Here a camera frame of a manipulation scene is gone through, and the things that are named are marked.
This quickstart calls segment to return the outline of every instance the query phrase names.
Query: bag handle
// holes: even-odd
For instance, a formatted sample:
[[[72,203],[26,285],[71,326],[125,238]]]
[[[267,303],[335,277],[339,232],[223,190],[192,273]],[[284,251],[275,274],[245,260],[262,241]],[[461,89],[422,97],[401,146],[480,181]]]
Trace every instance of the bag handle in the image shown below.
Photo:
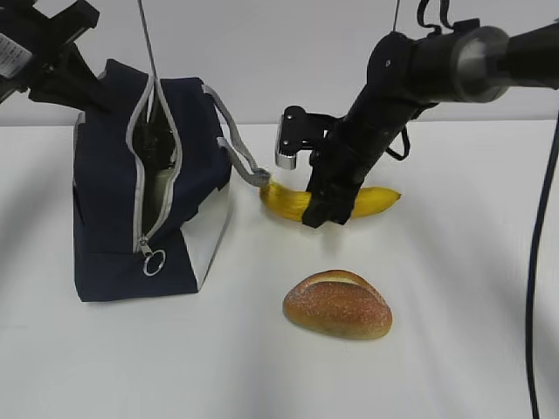
[[[231,144],[224,137],[219,137],[217,139],[217,142],[221,147],[224,147],[227,150],[227,154],[231,159],[231,164],[245,182],[256,188],[265,187],[270,182],[270,172],[259,167],[256,160],[254,160],[251,152],[243,143],[243,139],[241,138],[241,134],[238,131],[235,120],[233,119],[231,113],[227,109],[227,106],[225,106],[225,103],[221,100],[216,91],[207,85],[202,85],[202,90],[204,91],[204,93],[211,96],[217,110],[224,116],[227,127],[229,127]],[[242,155],[245,158],[249,165],[250,172],[246,169],[245,165],[239,159],[238,155]]]

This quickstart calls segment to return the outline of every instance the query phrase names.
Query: metal ring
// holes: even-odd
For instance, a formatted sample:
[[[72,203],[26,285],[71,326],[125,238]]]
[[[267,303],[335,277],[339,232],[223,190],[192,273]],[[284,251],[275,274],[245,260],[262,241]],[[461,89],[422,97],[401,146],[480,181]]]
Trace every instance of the metal ring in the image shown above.
[[[155,271],[153,271],[153,272],[150,272],[148,270],[149,262],[151,261],[151,259],[155,255],[161,255],[162,259],[161,259],[161,262],[159,263],[159,265],[157,266],[157,269],[155,269]],[[155,275],[157,275],[161,271],[161,269],[163,269],[163,266],[165,265],[166,260],[167,260],[167,253],[165,253],[165,251],[154,251],[154,253],[147,256],[146,260],[144,260],[144,262],[143,262],[143,273],[144,273],[144,275],[146,277],[154,277]]]

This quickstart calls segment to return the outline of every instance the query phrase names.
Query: white wall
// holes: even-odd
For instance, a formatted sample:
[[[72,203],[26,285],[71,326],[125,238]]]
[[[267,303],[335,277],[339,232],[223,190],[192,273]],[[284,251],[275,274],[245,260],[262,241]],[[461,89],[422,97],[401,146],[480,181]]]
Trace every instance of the white wall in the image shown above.
[[[135,0],[90,0],[100,24],[79,41],[97,72],[106,58],[147,67]],[[39,0],[60,10],[70,0]],[[365,81],[376,42],[391,29],[396,0],[144,0],[163,77],[202,77],[239,122],[275,122],[283,109],[343,114]],[[418,0],[402,0],[398,29],[418,38]],[[556,0],[453,0],[452,20],[480,17],[510,35],[550,24]],[[424,119],[555,118],[557,94],[517,89],[489,105],[444,104]],[[74,112],[31,104],[23,97],[2,106],[0,125],[72,122]]]

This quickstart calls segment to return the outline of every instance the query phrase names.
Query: zipper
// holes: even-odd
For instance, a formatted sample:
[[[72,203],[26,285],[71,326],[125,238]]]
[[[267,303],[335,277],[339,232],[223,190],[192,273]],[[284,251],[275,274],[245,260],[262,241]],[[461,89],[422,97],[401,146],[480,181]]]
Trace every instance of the zipper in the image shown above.
[[[157,220],[155,221],[154,225],[151,227],[149,231],[142,231],[142,205],[145,196],[145,168],[143,163],[141,162],[140,156],[135,152],[134,147],[132,145],[132,136],[134,132],[134,128],[139,120],[141,110],[146,105],[146,102],[149,100],[149,95],[153,91],[153,89],[157,90],[159,100],[161,101],[162,110],[167,118],[169,123],[169,127],[171,129],[171,133],[173,138],[175,139],[175,164],[172,175],[167,180],[167,184],[164,188],[164,194],[162,199],[162,205],[159,209],[159,215]],[[181,166],[183,165],[183,149],[181,147],[181,142],[178,137],[178,131],[176,129],[175,121],[171,115],[169,104],[167,100],[163,96],[163,91],[161,87],[161,83],[158,79],[153,78],[153,76],[149,76],[148,83],[146,85],[146,89],[138,101],[136,108],[130,118],[128,123],[127,129],[127,145],[130,152],[135,157],[136,163],[136,191],[135,191],[135,208],[134,208],[134,221],[133,221],[133,252],[138,253],[141,252],[145,257],[144,263],[144,273],[148,276],[154,276],[162,269],[162,264],[165,262],[165,252],[164,251],[152,251],[148,245],[149,240],[154,236],[154,234],[163,226],[167,218],[169,218],[170,207],[173,202],[173,186],[175,184],[175,180],[178,177]],[[156,256],[162,256],[162,264],[158,267],[155,273],[152,271],[147,271],[147,267],[151,259]]]

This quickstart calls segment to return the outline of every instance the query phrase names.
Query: white bag panel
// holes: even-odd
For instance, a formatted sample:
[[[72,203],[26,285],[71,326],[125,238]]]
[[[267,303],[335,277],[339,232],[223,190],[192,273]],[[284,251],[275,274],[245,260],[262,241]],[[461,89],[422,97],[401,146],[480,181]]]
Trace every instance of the white bag panel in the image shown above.
[[[198,290],[204,284],[217,243],[226,227],[228,210],[229,183],[221,190],[215,189],[200,205],[198,214],[181,227]]]

